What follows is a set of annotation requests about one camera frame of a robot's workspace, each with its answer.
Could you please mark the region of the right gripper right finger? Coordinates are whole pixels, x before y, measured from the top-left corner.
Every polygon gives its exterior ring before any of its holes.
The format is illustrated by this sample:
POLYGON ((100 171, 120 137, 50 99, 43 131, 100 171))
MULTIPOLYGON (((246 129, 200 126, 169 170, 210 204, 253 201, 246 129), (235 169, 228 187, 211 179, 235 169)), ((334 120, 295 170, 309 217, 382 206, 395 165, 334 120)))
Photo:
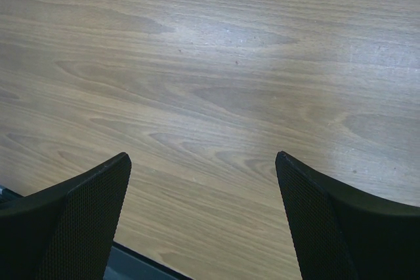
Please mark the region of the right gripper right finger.
POLYGON ((349 186, 284 151, 276 174, 303 279, 419 278, 419 207, 349 186))

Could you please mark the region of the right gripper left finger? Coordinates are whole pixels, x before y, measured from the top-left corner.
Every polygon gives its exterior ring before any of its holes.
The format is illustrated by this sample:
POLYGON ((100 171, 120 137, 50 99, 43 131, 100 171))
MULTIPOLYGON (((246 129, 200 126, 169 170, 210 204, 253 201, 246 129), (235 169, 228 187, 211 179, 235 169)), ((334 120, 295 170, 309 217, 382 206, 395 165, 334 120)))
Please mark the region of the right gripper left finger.
POLYGON ((25 197, 1 187, 1 278, 102 279, 130 174, 119 153, 25 197))

